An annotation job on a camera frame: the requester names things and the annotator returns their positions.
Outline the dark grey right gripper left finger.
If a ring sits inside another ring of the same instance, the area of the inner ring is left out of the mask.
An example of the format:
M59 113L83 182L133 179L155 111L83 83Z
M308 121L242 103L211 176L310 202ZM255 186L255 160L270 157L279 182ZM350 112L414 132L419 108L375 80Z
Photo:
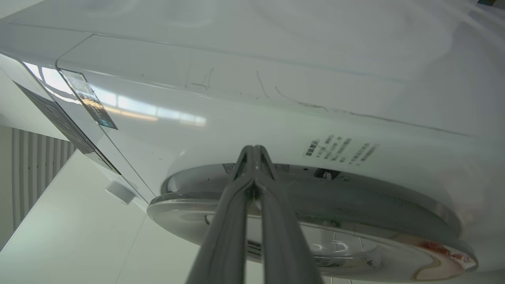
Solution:
M246 146L219 200L188 284L244 283L247 211L254 198L254 148Z

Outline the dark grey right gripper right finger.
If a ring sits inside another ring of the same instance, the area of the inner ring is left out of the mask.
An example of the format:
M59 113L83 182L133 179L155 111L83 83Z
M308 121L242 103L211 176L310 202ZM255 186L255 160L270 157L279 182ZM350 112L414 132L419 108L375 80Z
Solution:
M262 211L266 284L322 284L292 205L265 147L254 146L254 185Z

